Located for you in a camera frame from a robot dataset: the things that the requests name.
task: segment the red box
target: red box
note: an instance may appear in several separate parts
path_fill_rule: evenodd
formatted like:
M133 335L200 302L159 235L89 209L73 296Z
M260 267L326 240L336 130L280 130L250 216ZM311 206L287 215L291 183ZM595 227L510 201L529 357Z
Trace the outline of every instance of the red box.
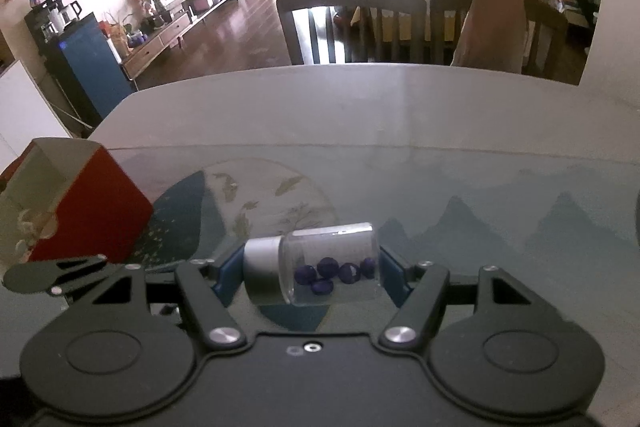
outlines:
M25 260L105 254L121 263L152 212L100 144L35 139L0 193L0 275Z

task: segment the glass tabletop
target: glass tabletop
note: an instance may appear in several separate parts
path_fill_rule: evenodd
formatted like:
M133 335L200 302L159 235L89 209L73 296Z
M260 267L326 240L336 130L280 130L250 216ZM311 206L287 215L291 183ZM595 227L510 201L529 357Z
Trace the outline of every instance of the glass tabletop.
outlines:
M370 146L185 146L112 150L154 201L132 259L207 258L225 235L371 222L380 244L453 274L507 270L588 330L607 374L595 407L637 385L640 166L539 155ZM230 312L248 331L378 331L396 308L372 301ZM456 316L446 317L453 321Z

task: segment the metal screw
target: metal screw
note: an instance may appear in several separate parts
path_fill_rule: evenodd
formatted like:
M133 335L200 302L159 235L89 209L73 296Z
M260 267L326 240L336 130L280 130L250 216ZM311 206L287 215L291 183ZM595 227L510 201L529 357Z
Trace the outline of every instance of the metal screw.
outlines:
M242 335L236 328L216 328L209 331L209 338L216 344L233 344L240 336Z
M308 351L309 353L316 353L322 349L322 344L317 342L308 342L303 347L305 348L305 351Z
M411 342L415 337L417 337L415 331L407 326L396 326L385 331L385 338L395 344Z

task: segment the wooden floor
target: wooden floor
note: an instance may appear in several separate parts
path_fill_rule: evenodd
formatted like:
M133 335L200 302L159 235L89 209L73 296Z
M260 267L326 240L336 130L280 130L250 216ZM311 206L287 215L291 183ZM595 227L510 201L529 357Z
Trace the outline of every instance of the wooden floor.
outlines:
M555 80L580 82L587 45L582 33L569 33ZM184 36L182 49L162 52L136 81L146 89L207 74L289 65L276 0L227 0Z

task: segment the wooden chair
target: wooden chair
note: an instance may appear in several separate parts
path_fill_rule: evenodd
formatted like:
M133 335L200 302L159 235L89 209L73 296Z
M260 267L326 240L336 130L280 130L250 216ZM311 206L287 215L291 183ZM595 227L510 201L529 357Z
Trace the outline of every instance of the wooden chair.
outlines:
M453 48L458 45L464 17L471 7L472 0L430 0L431 48L433 64L444 64L444 27L445 12L455 11L455 35ZM527 20L533 22L533 38L529 52L529 60L523 73L532 76L552 79L558 65L562 48L566 39L568 22L560 12L540 0L524 0ZM543 26L551 30L551 38L542 69L537 66L540 51L540 35Z
M462 23L469 11L471 1L472 0L429 0L432 64L444 64L445 12L456 13L453 36L453 49L455 50L460 40Z
M400 57L400 25L399 14L405 13L411 15L411 43L410 43L410 61L415 64L424 62L424 22L427 17L427 3L425 0L277 0L278 15L284 38L289 50L291 64L304 64L302 49L298 40L298 32L296 31L296 23L293 12L296 10L308 10L309 34L311 38L311 51L314 64L320 63L320 54L318 47L318 32L316 29L316 21L313 16L312 8L326 7L325 24L326 24L326 40L329 51L329 62L335 64L335 37L334 24L331 13L331 7L344 7L344 12L350 13L356 7L360 7L359 34L360 45L357 60L368 62L369 52L367 46L367 23L372 20L370 9L375 8L378 11L376 17L376 38L374 59L377 62L383 61L382 46L382 10L393 12L392 19L392 44L391 44L391 60L399 61ZM345 62L352 62L354 59L354 49L351 45L349 35L351 33L351 20L343 18L342 29L344 35L344 58Z

